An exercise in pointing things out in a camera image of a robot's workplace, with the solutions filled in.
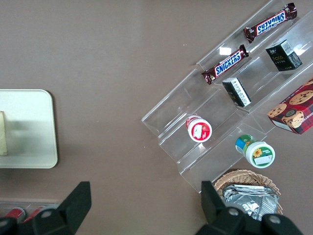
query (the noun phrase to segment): snack food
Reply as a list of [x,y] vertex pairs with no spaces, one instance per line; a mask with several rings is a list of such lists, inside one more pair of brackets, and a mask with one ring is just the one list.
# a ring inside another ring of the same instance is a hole
[[297,105],[297,104],[302,104],[309,99],[313,97],[313,91],[308,90],[308,91],[303,91],[298,94],[296,94],[294,97],[292,97],[289,101],[289,104],[291,105]]
[[255,140],[251,135],[240,136],[235,147],[256,168],[266,168],[275,160],[275,150],[266,142]]
[[238,64],[242,61],[245,57],[248,57],[249,54],[246,51],[245,45],[241,45],[239,50],[232,53],[222,62],[218,63],[213,68],[206,70],[202,73],[203,77],[205,78],[208,84],[211,84],[216,78],[221,76],[224,72],[228,71],[231,67]]
[[268,112],[274,125],[302,134],[313,126],[313,78]]
[[282,121],[292,128],[298,128],[303,123],[304,115],[302,111],[294,110],[291,116],[288,113],[282,118]]
[[245,107],[251,103],[248,94],[237,77],[223,80],[223,86],[236,105]]
[[297,9],[295,8],[294,3],[288,3],[277,14],[259,22],[255,26],[244,28],[245,36],[248,39],[249,43],[252,43],[253,40],[260,34],[267,32],[271,28],[285,21],[293,20],[296,17]]
[[273,108],[271,111],[268,112],[268,116],[273,118],[279,114],[281,114],[287,107],[287,104],[279,104],[275,108]]
[[266,51],[279,71],[295,70],[302,65],[287,40],[271,45]]
[[190,138],[195,142],[205,142],[212,135],[210,123],[198,115],[192,115],[186,120],[186,128]]

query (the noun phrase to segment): cookie box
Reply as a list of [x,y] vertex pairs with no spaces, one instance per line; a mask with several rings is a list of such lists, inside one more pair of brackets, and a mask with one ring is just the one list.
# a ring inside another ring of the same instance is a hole
[[268,112],[275,126],[302,134],[313,126],[313,78]]

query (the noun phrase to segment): cookie image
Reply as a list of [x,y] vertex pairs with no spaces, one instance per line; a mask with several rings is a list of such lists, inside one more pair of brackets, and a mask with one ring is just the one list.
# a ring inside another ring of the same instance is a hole
[[282,121],[291,128],[298,128],[304,120],[302,111],[290,110],[286,113],[286,116],[282,118]]
[[303,84],[303,86],[308,86],[313,84],[313,78],[311,78],[309,81],[307,81],[305,84]]
[[289,104],[291,105],[297,105],[297,104],[302,104],[309,99],[313,97],[313,91],[308,90],[308,91],[303,91],[300,92],[299,94],[296,94],[293,98],[290,99]]
[[268,112],[268,116],[273,118],[279,114],[281,114],[287,107],[287,104],[279,104],[275,108],[273,108],[271,111]]

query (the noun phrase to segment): red label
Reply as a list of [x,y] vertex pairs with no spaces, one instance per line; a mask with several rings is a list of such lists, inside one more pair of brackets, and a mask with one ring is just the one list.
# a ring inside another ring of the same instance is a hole
[[210,127],[204,122],[198,122],[191,128],[192,137],[199,141],[207,139],[210,133]]
[[17,222],[22,222],[25,219],[25,212],[21,208],[13,208],[9,213],[7,213],[4,217],[7,218],[15,218]]
[[30,216],[26,220],[24,220],[24,223],[27,222],[28,220],[31,220],[32,218],[34,218],[43,208],[45,208],[45,206],[37,207],[37,209],[35,209],[34,212],[32,214],[30,214]]
[[191,121],[196,120],[196,119],[198,119],[198,118],[200,118],[200,117],[199,117],[199,116],[193,116],[193,117],[188,118],[188,119],[186,120],[186,128],[188,129],[188,125],[189,125],[189,123],[190,123]]

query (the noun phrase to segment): candy bar wrapper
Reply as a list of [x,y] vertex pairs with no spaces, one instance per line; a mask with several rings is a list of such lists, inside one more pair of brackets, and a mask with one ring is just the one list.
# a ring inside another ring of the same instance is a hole
[[277,14],[259,22],[255,26],[244,28],[245,36],[248,39],[249,43],[252,43],[253,40],[260,34],[267,32],[271,28],[285,21],[293,20],[296,17],[297,9],[295,8],[294,3],[288,3]]
[[211,84],[216,78],[221,76],[224,72],[228,71],[231,67],[238,64],[240,61],[248,56],[249,54],[247,53],[245,46],[241,45],[239,47],[239,50],[232,53],[225,60],[218,63],[213,68],[203,72],[202,75],[205,78],[206,82],[208,84]]

